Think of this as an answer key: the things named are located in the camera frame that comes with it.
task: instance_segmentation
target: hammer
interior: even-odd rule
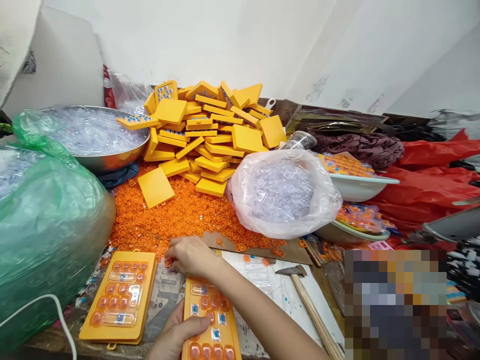
[[[313,321],[313,325],[315,325],[316,331],[320,335],[321,341],[325,345],[326,351],[333,360],[343,360],[344,355],[340,350],[340,347],[332,339],[332,336],[327,330],[322,318],[320,318],[319,312],[315,308],[312,298],[310,298],[307,289],[305,289],[305,286],[300,281],[300,276],[307,276],[307,272],[305,271],[304,267],[302,265],[287,267],[282,270],[275,271],[275,274],[288,275],[291,277],[291,280],[295,285],[295,289],[298,295],[300,295],[300,298],[303,301],[311,320]]]

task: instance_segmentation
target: wooden hammer handle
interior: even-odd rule
[[[345,358],[344,354],[340,350],[340,347],[338,346],[338,344],[332,339],[332,336],[330,335],[329,331],[327,330],[327,327],[322,321],[322,318],[320,317],[319,312],[315,308],[312,298],[310,298],[310,295],[307,292],[307,289],[305,289],[305,286],[300,281],[300,277],[296,274],[292,274],[291,280],[293,281],[296,291],[300,295],[300,298],[303,301],[303,304],[305,305],[306,310],[310,314],[311,320],[313,321],[313,325],[315,325],[315,328],[318,334],[320,335],[320,339],[325,345],[326,351],[328,352],[328,354],[333,360],[343,360]]]

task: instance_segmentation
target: stainless steel bowl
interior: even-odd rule
[[[102,107],[102,106],[89,106],[89,105],[71,105],[71,106],[56,106],[56,107],[48,107],[44,108],[40,111],[51,111],[51,110],[69,110],[69,109],[78,109],[84,108],[89,110],[102,110],[106,113],[114,114],[117,117],[128,116],[129,114],[118,111],[116,109],[111,109],[109,107]],[[80,164],[84,167],[89,169],[92,173],[106,173],[106,172],[113,172],[115,170],[121,169],[128,164],[133,163],[136,161],[140,154],[142,153],[143,149],[145,148],[147,142],[150,139],[150,132],[147,128],[141,129],[141,131],[145,131],[147,138],[144,142],[142,142],[139,146],[124,152],[119,152],[115,154],[109,155],[72,155],[75,159],[78,160]]]

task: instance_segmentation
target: hammer head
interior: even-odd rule
[[[302,265],[297,265],[294,267],[286,267],[284,269],[275,271],[275,274],[288,275],[288,276],[295,274],[301,277],[307,276],[307,272],[305,271]]]

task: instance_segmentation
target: white bowl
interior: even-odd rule
[[[384,230],[380,235],[369,235],[333,220],[315,231],[315,235],[331,243],[358,244],[365,241],[385,241],[390,237],[390,232]]]
[[[361,203],[378,195],[387,184],[399,184],[400,181],[391,177],[361,177],[331,173],[333,185],[344,201]]]

